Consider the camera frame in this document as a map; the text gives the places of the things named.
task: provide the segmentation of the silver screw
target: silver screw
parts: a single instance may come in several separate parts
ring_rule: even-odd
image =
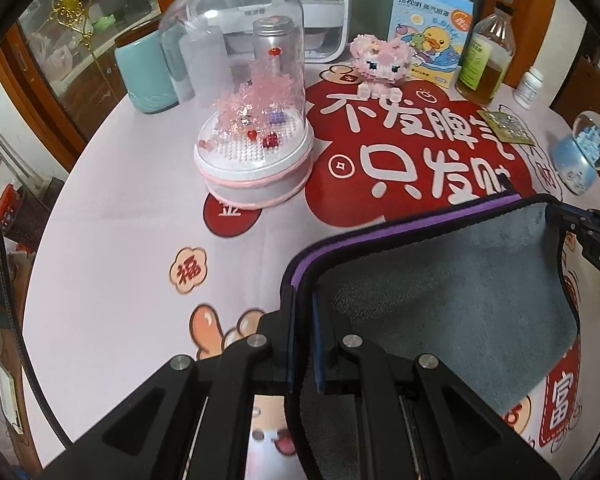
[[[174,370],[186,370],[191,364],[191,357],[189,357],[188,355],[176,355],[171,358],[169,364]]]
[[[438,361],[435,355],[422,354],[418,357],[418,364],[427,370],[433,370],[433,368],[436,368],[440,364],[440,361]]]
[[[267,336],[262,334],[252,334],[247,338],[247,345],[252,348],[260,348],[267,344]]]
[[[358,348],[362,345],[362,338],[358,334],[349,334],[342,338],[342,344],[347,348]]]

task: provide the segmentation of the pink tablecloth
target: pink tablecloth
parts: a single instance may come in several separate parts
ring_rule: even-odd
[[[522,194],[600,208],[600,181],[576,197],[552,170],[547,147],[570,132],[553,111],[523,110],[503,87],[492,108],[519,116],[538,142],[503,146],[454,90],[411,81],[401,102],[360,102],[344,70],[307,68],[314,174],[261,212],[208,195],[187,105],[146,116],[125,98],[100,127],[52,212],[24,320],[42,388],[72,439],[174,354],[203,358],[251,333],[261,312],[278,308],[291,258],[316,240],[497,192],[498,173]],[[600,427],[600,274],[573,240],[564,261],[580,339],[506,420],[566,478]],[[26,401],[46,464],[61,446],[28,385]],[[256,408],[248,478],[303,478],[278,433],[280,401],[257,399]]]

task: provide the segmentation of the window pane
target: window pane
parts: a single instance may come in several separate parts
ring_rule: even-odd
[[[126,94],[115,38],[158,15],[157,0],[34,0],[20,16],[40,72],[85,140]]]

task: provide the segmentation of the black bottle cap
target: black bottle cap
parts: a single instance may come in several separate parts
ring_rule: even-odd
[[[503,4],[502,2],[496,2],[496,9],[501,10],[509,16],[513,16],[513,7],[509,7],[508,5]]]

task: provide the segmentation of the silver jar lid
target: silver jar lid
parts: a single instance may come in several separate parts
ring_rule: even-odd
[[[294,30],[294,22],[288,16],[267,16],[253,22],[256,36],[286,36]]]

